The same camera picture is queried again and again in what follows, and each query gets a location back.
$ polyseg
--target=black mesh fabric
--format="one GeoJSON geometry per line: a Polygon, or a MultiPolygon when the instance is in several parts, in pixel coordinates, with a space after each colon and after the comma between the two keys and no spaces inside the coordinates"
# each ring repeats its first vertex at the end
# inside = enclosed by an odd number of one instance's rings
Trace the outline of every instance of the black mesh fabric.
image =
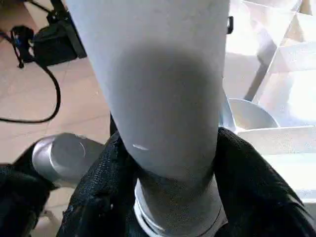
{"type": "Polygon", "coordinates": [[[283,178],[249,143],[223,128],[214,168],[229,221],[217,237],[316,236],[314,220],[283,178]]]}
{"type": "MultiPolygon", "coordinates": [[[[214,169],[229,221],[216,237],[316,236],[288,184],[249,143],[223,128],[214,169]]],[[[58,236],[147,237],[132,209],[136,171],[116,132],[78,185],[58,236]]]]}
{"type": "Polygon", "coordinates": [[[136,164],[116,132],[78,184],[57,236],[124,236],[135,185],[136,164]]]}

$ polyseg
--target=beige floor tile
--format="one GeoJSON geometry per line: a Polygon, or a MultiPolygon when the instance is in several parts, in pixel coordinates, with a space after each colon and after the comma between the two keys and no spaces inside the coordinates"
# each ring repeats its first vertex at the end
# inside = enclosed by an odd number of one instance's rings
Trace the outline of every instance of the beige floor tile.
{"type": "Polygon", "coordinates": [[[63,132],[82,135],[91,140],[105,144],[110,136],[110,114],[84,122],[48,129],[46,131],[46,136],[63,132]]]}
{"type": "Polygon", "coordinates": [[[109,113],[101,89],[90,78],[80,79],[73,83],[63,83],[61,89],[62,106],[57,117],[49,123],[48,128],[85,121],[109,113]]]}
{"type": "Polygon", "coordinates": [[[71,195],[74,193],[72,188],[60,188],[50,193],[46,207],[68,205],[71,195]]]}
{"type": "Polygon", "coordinates": [[[94,72],[88,58],[77,59],[69,63],[64,82],[73,82],[93,75],[94,72]]]}
{"type": "MultiPolygon", "coordinates": [[[[22,92],[0,99],[0,116],[11,119],[43,119],[51,115],[55,103],[53,88],[22,92]]],[[[48,123],[29,125],[0,122],[0,139],[46,130],[47,125],[48,123]]]]}
{"type": "Polygon", "coordinates": [[[42,138],[45,131],[20,135],[14,138],[1,140],[0,162],[12,163],[34,142],[42,138]]]}
{"type": "Polygon", "coordinates": [[[7,95],[7,91],[12,84],[12,80],[7,76],[7,70],[0,69],[0,98],[7,95]]]}
{"type": "MultiPolygon", "coordinates": [[[[65,73],[65,71],[53,72],[60,85],[64,79],[65,73]]],[[[14,80],[7,90],[8,94],[29,91],[35,88],[54,88],[51,78],[45,72],[29,73],[25,71],[13,71],[11,73],[11,78],[14,80]]]]}

